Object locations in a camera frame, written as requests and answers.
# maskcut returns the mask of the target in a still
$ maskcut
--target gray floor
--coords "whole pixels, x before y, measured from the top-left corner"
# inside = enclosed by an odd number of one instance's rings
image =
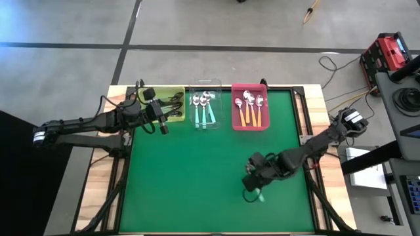
[[[135,0],[0,1],[0,42],[123,44]],[[401,31],[408,47],[420,49],[420,7],[416,0],[324,0],[310,22],[301,21],[311,0],[143,0],[130,44],[224,45],[366,49],[381,32]],[[106,94],[120,50],[0,47],[0,109],[36,125],[50,119],[90,116]],[[118,84],[188,84],[218,78],[223,83],[324,84],[330,72],[316,53],[200,52],[129,50]],[[337,65],[357,54],[328,54]],[[364,87],[357,63],[337,72],[324,90],[326,99]],[[327,102],[332,108],[355,92]],[[365,146],[394,140],[382,101],[369,97],[376,116],[356,140]],[[363,100],[354,107],[371,111]],[[46,234],[67,233],[91,150],[72,157],[61,197]],[[378,217],[390,214],[384,197],[350,196],[358,229],[410,235]]]

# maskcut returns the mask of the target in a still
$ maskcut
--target green table surface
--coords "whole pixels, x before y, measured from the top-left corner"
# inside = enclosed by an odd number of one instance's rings
[[[230,92],[222,99],[226,118],[218,129],[196,130],[189,109],[185,121],[168,123],[165,136],[138,129],[120,232],[314,231],[302,170],[264,187],[263,203],[242,198],[241,179],[254,152],[265,155],[299,145],[290,92],[268,92],[271,126],[262,132],[234,131]]]

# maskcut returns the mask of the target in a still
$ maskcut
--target utensil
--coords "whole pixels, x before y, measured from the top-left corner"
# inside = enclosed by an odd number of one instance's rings
[[[192,97],[192,103],[196,106],[196,128],[199,128],[199,122],[200,120],[198,119],[198,104],[200,104],[200,97],[198,96],[198,93],[195,93]]]
[[[261,96],[261,94],[258,94],[257,95],[257,100],[255,101],[255,103],[258,106],[258,123],[257,123],[257,127],[261,127],[261,106],[263,106],[263,102],[264,102],[263,96]]]
[[[184,96],[183,92],[177,92],[174,96],[168,98],[171,102],[178,102],[182,98],[182,96]]]
[[[246,102],[246,109],[245,109],[245,114],[246,114],[246,121],[247,121],[247,124],[249,124],[249,109],[248,109],[248,97],[249,97],[249,95],[251,94],[251,92],[249,92],[248,90],[245,90],[244,92],[243,92],[243,100]]]
[[[253,107],[254,102],[255,102],[254,95],[252,95],[251,93],[249,93],[249,96],[248,96],[248,104],[251,107],[252,126],[257,127],[257,119],[255,118],[255,112],[254,112],[254,107]]]
[[[257,188],[257,189],[255,189],[255,191],[257,192],[258,199],[260,200],[260,202],[262,202],[262,203],[265,202],[263,194],[261,193],[261,189]]]
[[[216,118],[215,118],[215,114],[213,113],[213,110],[211,109],[211,106],[210,106],[210,99],[214,99],[216,96],[213,93],[210,93],[209,91],[204,91],[203,95],[207,99],[207,107],[209,108],[209,114],[210,114],[211,122],[215,123]]]
[[[173,105],[171,106],[163,106],[161,107],[163,114],[165,114],[166,116],[171,116],[171,117],[180,117],[182,116],[182,112],[178,111],[178,109],[180,109],[182,107],[182,102],[175,102]]]
[[[199,98],[199,104],[203,106],[203,119],[201,122],[203,123],[203,129],[206,129],[205,106],[207,105],[207,98],[204,95]]]
[[[239,107],[239,114],[241,115],[241,124],[242,124],[243,127],[246,127],[245,119],[243,118],[243,113],[242,113],[242,109],[241,109],[241,105],[242,105],[241,98],[235,98],[235,104],[238,105],[238,107]]]

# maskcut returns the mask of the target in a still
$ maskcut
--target red container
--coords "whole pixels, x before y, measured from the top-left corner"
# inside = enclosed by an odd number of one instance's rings
[[[255,99],[257,99],[257,95],[261,94],[264,98],[264,103],[261,106],[261,127],[253,127],[252,126],[252,110],[251,105],[249,106],[249,120],[251,121],[249,124],[246,124],[246,127],[243,127],[241,124],[241,117],[239,112],[238,105],[235,104],[235,99],[240,98],[243,102],[241,109],[243,113],[243,118],[246,119],[246,103],[243,100],[243,92],[245,90],[249,90],[252,95],[254,95]],[[268,112],[268,100],[267,100],[267,87],[263,84],[233,84],[232,85],[232,127],[236,131],[263,131],[266,130],[270,126],[270,114]],[[258,122],[258,106],[256,103],[253,105],[255,118]]]

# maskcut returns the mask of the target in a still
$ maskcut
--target yellow container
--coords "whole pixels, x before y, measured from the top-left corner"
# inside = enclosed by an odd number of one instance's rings
[[[140,88],[138,90],[138,95],[140,96],[140,99],[144,102],[143,97],[143,91],[148,89],[146,88]],[[155,90],[156,96],[155,99],[160,99],[162,102],[170,102],[176,94],[182,93],[182,96],[176,100],[176,102],[182,102],[182,106],[175,111],[181,112],[180,116],[168,116],[168,122],[179,122],[185,120],[185,87],[153,87]],[[165,113],[169,108],[168,107],[162,107],[162,111]]]

